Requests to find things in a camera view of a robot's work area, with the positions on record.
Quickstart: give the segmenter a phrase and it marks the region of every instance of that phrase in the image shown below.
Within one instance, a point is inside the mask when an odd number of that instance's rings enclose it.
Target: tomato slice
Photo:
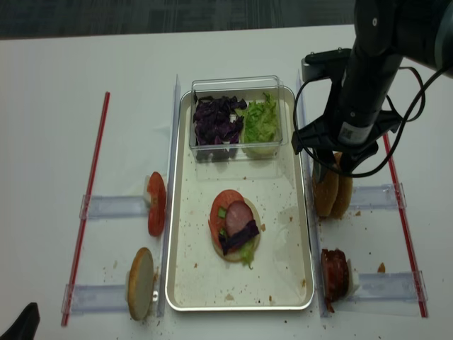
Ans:
[[[165,184],[159,172],[153,172],[149,178],[147,191],[151,195],[148,232],[151,236],[157,237],[164,230],[166,205]]]
[[[217,197],[214,199],[214,202],[212,203],[208,225],[211,229],[212,239],[220,248],[221,245],[219,241],[219,233],[220,229],[225,226],[225,219],[219,217],[219,209],[220,207],[228,209],[229,205],[237,200],[243,201],[242,195],[235,190],[229,189],[222,191],[219,195],[217,195]]]

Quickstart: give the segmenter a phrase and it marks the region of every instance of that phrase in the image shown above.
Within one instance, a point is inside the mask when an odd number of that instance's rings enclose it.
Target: bread crumb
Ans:
[[[384,262],[382,262],[382,263],[379,265],[379,268],[377,269],[377,272],[378,272],[378,273],[385,273],[385,265],[384,265]]]

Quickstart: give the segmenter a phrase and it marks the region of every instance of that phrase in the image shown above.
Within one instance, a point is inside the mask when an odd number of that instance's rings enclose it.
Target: ham slice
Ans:
[[[237,200],[229,205],[225,216],[225,230],[228,236],[240,232],[251,220],[252,210],[242,200]]]

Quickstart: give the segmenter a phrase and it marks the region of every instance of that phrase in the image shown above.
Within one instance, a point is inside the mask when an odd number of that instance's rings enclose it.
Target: red tape line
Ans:
[[[387,154],[390,152],[390,139],[388,134],[384,135],[384,145],[385,145],[385,151]],[[394,182],[394,186],[399,185],[399,180],[398,180],[398,175],[396,174],[396,167],[395,167],[395,162],[394,158],[390,157],[389,160],[389,167],[390,167],[390,174],[391,174],[391,180]],[[398,200],[398,204],[401,203],[401,194],[399,191],[395,191],[396,194],[396,199]],[[412,239],[411,239],[411,232],[409,231],[409,222],[408,218],[406,215],[406,209],[400,204],[399,208],[399,216],[401,218],[401,224],[403,225],[403,233],[404,233],[404,238],[406,240],[406,247],[408,250],[408,255],[409,255],[409,261],[411,263],[411,270],[414,273],[413,278],[415,281],[415,286],[417,288],[417,295],[418,295],[418,306],[420,307],[420,313],[422,317],[428,317],[428,308],[426,306],[426,301],[423,297],[423,294],[420,291],[420,286],[421,286],[421,279],[418,274],[418,266],[417,266],[417,259],[415,258],[415,251],[413,249],[412,245]]]
[[[91,195],[91,191],[93,190],[94,176],[96,175],[96,166],[98,165],[99,151],[101,150],[101,141],[102,135],[104,133],[105,119],[107,118],[107,109],[109,101],[110,92],[106,92],[104,98],[104,105],[102,108],[101,121],[99,122],[98,137],[96,139],[96,145],[94,147],[93,160],[91,161],[90,177],[88,178],[88,185],[86,187],[85,193],[86,196]],[[67,305],[65,306],[65,309],[67,311],[69,311],[69,308],[71,307],[71,299],[69,297],[72,295],[72,286],[76,283],[77,268],[79,267],[79,259],[82,248],[82,241],[84,239],[85,226],[86,219],[80,220],[79,235],[77,236],[76,250],[74,251],[74,258],[72,260],[71,276],[69,277],[70,286],[69,289],[67,290],[66,299]],[[66,327],[68,325],[68,321],[69,313],[63,314],[62,327]]]

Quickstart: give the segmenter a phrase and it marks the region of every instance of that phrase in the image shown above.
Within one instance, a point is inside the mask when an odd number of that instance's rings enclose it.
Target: black cable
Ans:
[[[423,88],[423,80],[418,71],[414,67],[400,67],[399,69],[408,69],[413,73],[415,78],[417,79],[418,85],[420,85],[420,89]],[[423,110],[425,109],[425,104],[426,104],[426,97],[425,97],[425,92],[422,93],[421,96],[421,102],[420,102],[420,107],[418,108],[418,112],[416,115],[414,115],[411,119],[408,119],[408,122],[413,122],[414,120],[418,119],[421,114],[423,113]]]
[[[311,158],[313,158],[313,160],[315,162],[318,162],[320,165],[326,167],[328,170],[331,170],[335,174],[338,174],[338,175],[341,175],[341,176],[345,176],[345,177],[351,177],[351,178],[354,178],[354,179],[360,179],[360,178],[363,178],[363,177],[372,176],[375,173],[377,173],[378,171],[380,171],[387,164],[387,162],[389,161],[391,156],[394,154],[394,152],[396,150],[396,147],[398,146],[399,140],[401,139],[401,135],[403,133],[404,126],[408,122],[409,115],[412,113],[412,110],[415,108],[415,105],[417,105],[417,102],[420,100],[420,97],[422,97],[425,94],[425,91],[428,89],[428,87],[430,87],[430,85],[434,82],[434,80],[439,78],[442,74],[444,74],[446,71],[448,71],[452,67],[453,67],[453,60],[451,62],[449,62],[448,64],[446,64],[445,66],[441,67],[438,71],[436,71],[426,81],[426,83],[423,85],[423,87],[418,91],[418,93],[415,95],[415,98],[412,100],[412,103],[409,105],[409,108],[406,111],[406,114],[404,115],[403,120],[401,121],[401,124],[400,124],[400,127],[398,129],[398,132],[396,133],[395,142],[392,145],[389,153],[386,155],[384,160],[376,168],[374,168],[371,171],[362,172],[361,174],[348,174],[348,173],[345,173],[345,172],[343,172],[343,171],[341,171],[341,170],[339,170],[337,168],[334,168],[330,164],[327,164],[326,162],[321,161],[316,155],[314,155],[309,150],[308,147],[306,147],[304,145],[304,142],[302,141],[301,137],[299,136],[299,128],[297,127],[297,101],[299,100],[299,97],[300,97],[304,87],[306,85],[308,85],[309,83],[311,83],[312,81],[317,80],[317,79],[313,79],[311,81],[306,81],[305,83],[303,83],[301,88],[297,92],[296,98],[294,100],[294,110],[293,110],[292,118],[293,118],[293,123],[294,123],[294,131],[296,133],[297,139],[299,140],[299,143],[301,144],[302,148],[306,151],[306,153]]]
[[[399,112],[396,110],[395,105],[394,105],[394,102],[391,101],[389,95],[386,95],[385,98],[387,98],[387,101],[389,102],[390,109],[391,109],[393,112],[395,112],[397,115],[399,115],[400,120],[403,120],[403,117],[401,117],[401,115],[399,114]]]
[[[418,73],[418,71],[414,67],[400,67],[399,69],[408,69],[409,71],[411,71],[413,73],[413,75],[416,77],[418,85],[420,85],[420,88],[423,88],[422,77],[420,76],[420,74]],[[399,114],[399,112],[395,108],[395,105],[394,105],[393,101],[391,101],[389,95],[386,96],[386,99],[389,102],[390,109],[393,112],[395,112],[397,115],[399,115],[400,118],[403,120],[403,117],[401,117],[401,115]],[[413,118],[408,119],[408,122],[413,122],[414,120],[416,120],[417,118],[419,118],[421,116],[421,114],[423,113],[423,110],[425,109],[425,104],[426,104],[426,97],[425,97],[425,92],[423,92],[423,95],[422,95],[422,98],[421,98],[421,102],[420,102],[420,107],[418,108],[418,112]]]

